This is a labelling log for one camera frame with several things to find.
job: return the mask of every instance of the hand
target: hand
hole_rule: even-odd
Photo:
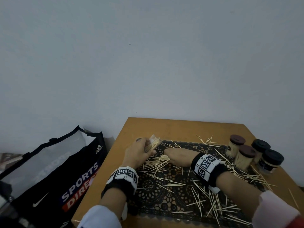
[[[149,145],[147,138],[137,139],[126,149],[123,164],[121,166],[130,166],[133,169],[139,168],[150,156],[156,154],[155,150],[145,153],[145,146]]]
[[[168,148],[164,154],[171,159],[169,162],[173,165],[189,167],[198,152],[184,148]]]

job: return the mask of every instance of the nike swoosh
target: nike swoosh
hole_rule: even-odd
[[[42,199],[40,199],[37,203],[33,203],[33,207],[38,206],[38,204],[44,199],[44,197]]]

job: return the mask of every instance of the adidas logo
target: adidas logo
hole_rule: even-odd
[[[102,146],[101,145],[98,145],[97,146],[97,150],[96,150],[96,154],[102,149]]]

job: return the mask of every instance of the wristband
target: wristband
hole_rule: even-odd
[[[101,198],[110,188],[117,188],[124,192],[127,201],[135,194],[137,189],[138,175],[135,169],[127,167],[119,167],[108,179],[104,190],[101,193]]]
[[[202,152],[193,159],[191,169],[194,170],[205,185],[210,186],[209,189],[213,193],[219,192],[219,188],[215,184],[217,177],[228,171],[222,161]]]

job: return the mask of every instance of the black lace doily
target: black lace doily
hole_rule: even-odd
[[[162,143],[157,147],[156,156],[160,156],[164,154],[164,150],[169,148],[169,144],[173,147],[177,147],[172,141],[162,141]],[[209,153],[218,159],[223,159],[223,157],[218,154],[212,146],[207,146],[202,143],[187,143],[187,142],[176,142],[181,148],[191,149],[197,152]],[[217,151],[222,153],[228,160],[231,160],[233,163],[233,159],[226,156],[225,150],[226,146],[215,147]],[[168,164],[160,170],[166,170],[164,172],[157,172],[156,176],[159,178],[170,179],[178,183],[186,184],[185,186],[165,186],[168,190],[160,187],[159,185],[164,185],[169,183],[167,180],[161,181],[158,179],[153,179],[152,176],[148,176],[145,172],[137,172],[139,176],[138,180],[138,188],[149,188],[149,189],[138,189],[136,194],[132,200],[130,200],[128,204],[128,212],[132,215],[140,215],[140,216],[149,216],[155,217],[158,219],[166,219],[166,220],[176,220],[183,221],[185,223],[204,223],[204,225],[209,224],[214,227],[218,227],[217,220],[213,214],[213,211],[206,217],[207,213],[211,208],[211,203],[209,199],[201,192],[195,184],[191,180],[197,180],[196,175],[189,170],[190,168],[182,168],[175,170],[172,164]],[[243,175],[244,173],[239,171],[237,168],[235,170],[238,172],[239,175]],[[256,173],[253,171],[251,166],[246,171],[251,175],[255,175]],[[201,188],[204,186],[200,183],[200,181],[195,181],[197,185]],[[251,182],[255,187],[257,187],[261,191],[265,191],[264,186],[261,183],[256,181]],[[196,193],[199,194],[200,200],[205,200],[202,204],[204,207],[201,208],[201,212],[197,206],[197,204],[186,206],[191,203],[195,203],[195,198],[191,191],[191,186],[194,187]],[[226,195],[223,192],[218,193],[220,205],[222,208],[233,206],[234,203],[228,198],[227,199],[227,206],[226,206]],[[180,211],[193,211],[192,213],[177,213],[172,214],[171,212],[180,212]],[[231,215],[242,219],[244,221],[250,222],[250,219],[246,217],[241,210],[233,210],[234,213],[231,212],[222,212],[223,216],[229,217],[227,215]],[[232,220],[224,218],[220,211],[218,211],[218,221],[221,226],[226,227],[250,227],[249,225],[245,225],[239,222],[234,222]]]

